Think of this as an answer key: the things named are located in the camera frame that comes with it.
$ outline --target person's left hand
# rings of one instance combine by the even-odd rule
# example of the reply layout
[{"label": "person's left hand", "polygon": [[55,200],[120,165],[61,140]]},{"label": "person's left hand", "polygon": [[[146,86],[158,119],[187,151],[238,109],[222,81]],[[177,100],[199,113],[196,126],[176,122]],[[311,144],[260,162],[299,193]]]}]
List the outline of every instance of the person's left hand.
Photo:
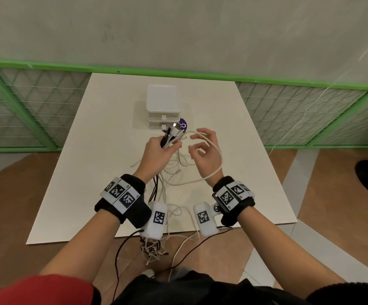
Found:
[{"label": "person's left hand", "polygon": [[145,184],[160,173],[170,161],[171,156],[182,147],[182,143],[179,141],[162,149],[160,146],[162,138],[163,136],[150,138],[146,143],[139,168],[133,173],[135,177],[141,179]]}]

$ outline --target round blue sticker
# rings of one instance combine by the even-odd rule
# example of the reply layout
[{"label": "round blue sticker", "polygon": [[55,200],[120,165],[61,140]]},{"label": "round blue sticker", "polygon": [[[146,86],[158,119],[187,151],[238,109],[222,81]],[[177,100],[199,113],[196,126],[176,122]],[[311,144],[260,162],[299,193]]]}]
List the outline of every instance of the round blue sticker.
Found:
[{"label": "round blue sticker", "polygon": [[184,120],[184,119],[180,119],[179,123],[180,123],[180,125],[181,125],[181,129],[182,129],[183,131],[186,131],[186,130],[187,130],[187,122],[185,122],[185,120]]}]

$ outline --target white plastic casing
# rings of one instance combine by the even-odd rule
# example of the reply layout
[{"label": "white plastic casing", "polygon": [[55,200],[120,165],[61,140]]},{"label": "white plastic casing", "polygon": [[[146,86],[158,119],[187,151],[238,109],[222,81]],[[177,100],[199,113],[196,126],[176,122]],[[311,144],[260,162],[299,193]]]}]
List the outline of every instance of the white plastic casing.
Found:
[{"label": "white plastic casing", "polygon": [[176,86],[148,85],[146,107],[151,123],[178,122],[181,109]]},{"label": "white plastic casing", "polygon": [[151,217],[143,227],[144,231],[140,233],[140,236],[153,240],[160,240],[163,237],[168,207],[165,203],[160,201],[149,202],[149,207],[151,209]]},{"label": "white plastic casing", "polygon": [[207,202],[201,202],[194,205],[194,213],[197,219],[199,230],[205,237],[213,236],[219,232],[215,216],[220,214],[214,211],[214,206]]}]

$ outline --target red sleeve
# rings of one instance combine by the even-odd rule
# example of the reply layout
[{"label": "red sleeve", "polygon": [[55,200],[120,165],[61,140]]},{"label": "red sleeve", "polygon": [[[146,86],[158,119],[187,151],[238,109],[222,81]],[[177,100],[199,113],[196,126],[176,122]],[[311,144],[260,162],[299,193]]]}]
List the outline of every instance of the red sleeve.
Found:
[{"label": "red sleeve", "polygon": [[98,293],[92,284],[78,278],[32,276],[0,289],[0,305],[90,305],[96,303]]}]

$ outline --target green metal frame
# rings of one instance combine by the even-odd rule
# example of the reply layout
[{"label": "green metal frame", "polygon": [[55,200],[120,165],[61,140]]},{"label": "green metal frame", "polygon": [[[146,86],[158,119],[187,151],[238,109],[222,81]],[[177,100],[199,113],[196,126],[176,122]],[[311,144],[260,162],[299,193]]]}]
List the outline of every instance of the green metal frame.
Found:
[{"label": "green metal frame", "polygon": [[0,77],[0,99],[3,100],[9,110],[18,116],[18,118],[29,128],[34,136],[46,146],[49,151],[55,151],[57,146],[47,135],[44,129],[37,123],[29,111],[19,101],[16,95],[9,89]]},{"label": "green metal frame", "polygon": [[[51,71],[78,71],[87,73],[110,73],[121,75],[137,75],[137,76],[156,76],[156,77],[171,77],[171,78],[190,78],[190,79],[205,79],[205,80],[222,80],[235,82],[250,82],[275,85],[295,85],[303,87],[322,87],[326,88],[331,85],[330,82],[309,82],[303,80],[281,80],[270,78],[257,78],[249,76],[227,75],[221,73],[202,73],[190,71],[174,71],[163,69],[140,69],[127,68],[117,66],[94,66],[94,65],[75,65],[75,64],[59,64],[49,62],[35,61],[7,61],[0,60],[0,67],[11,67],[20,69],[35,69],[35,70],[51,70]],[[332,85],[336,89],[353,89],[366,90],[368,85],[351,85],[351,84],[335,84]],[[1,81],[0,78],[0,96],[6,102],[7,107],[15,113],[34,133],[34,135],[46,146],[46,148],[0,148],[0,152],[51,152],[60,151],[52,139],[47,135],[44,129],[31,116],[28,110],[19,102],[18,98],[10,91],[10,89]],[[303,149],[303,148],[368,148],[368,145],[340,145],[340,146],[320,146],[317,145],[321,139],[329,135],[332,131],[338,128],[354,113],[360,111],[368,104],[368,92],[361,97],[355,104],[342,113],[337,119],[331,122],[326,128],[319,132],[304,146],[275,146],[275,149]],[[265,146],[266,149],[271,149],[273,146]]]}]

